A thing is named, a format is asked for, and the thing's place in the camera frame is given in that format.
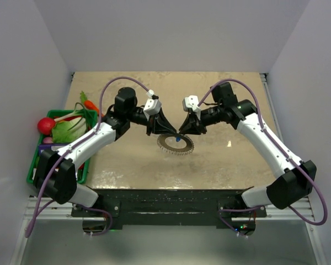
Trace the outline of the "metal disc with keyrings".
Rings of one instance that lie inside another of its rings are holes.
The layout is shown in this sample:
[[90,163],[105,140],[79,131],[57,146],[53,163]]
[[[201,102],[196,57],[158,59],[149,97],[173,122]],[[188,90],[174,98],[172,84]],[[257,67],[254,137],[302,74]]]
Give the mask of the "metal disc with keyrings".
[[162,134],[157,138],[157,144],[162,151],[172,155],[188,155],[194,150],[194,143],[191,138],[185,135]]

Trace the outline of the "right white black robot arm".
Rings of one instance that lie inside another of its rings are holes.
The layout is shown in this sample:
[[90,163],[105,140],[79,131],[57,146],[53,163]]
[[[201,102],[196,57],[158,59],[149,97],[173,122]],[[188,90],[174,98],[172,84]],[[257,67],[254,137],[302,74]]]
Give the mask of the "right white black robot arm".
[[316,175],[316,165],[303,161],[289,150],[270,130],[256,106],[249,100],[238,101],[231,84],[225,82],[211,91],[215,105],[200,109],[197,96],[183,99],[187,117],[179,129],[182,135],[201,135],[207,126],[220,122],[230,124],[245,136],[269,165],[276,180],[263,187],[249,188],[241,193],[241,200],[235,202],[235,211],[246,217],[255,206],[274,205],[285,209],[308,196]]

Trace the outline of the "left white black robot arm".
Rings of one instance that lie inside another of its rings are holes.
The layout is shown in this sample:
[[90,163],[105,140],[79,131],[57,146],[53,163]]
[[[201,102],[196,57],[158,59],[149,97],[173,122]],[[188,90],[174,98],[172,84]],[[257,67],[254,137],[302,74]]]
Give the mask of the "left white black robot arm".
[[157,96],[149,96],[145,105],[139,107],[135,90],[121,88],[100,124],[56,151],[48,149],[41,153],[33,180],[35,188],[59,204],[79,204],[90,216],[100,215],[103,203],[98,200],[99,194],[78,184],[76,173],[100,149],[121,138],[131,123],[144,125],[147,135],[177,133],[164,116]]

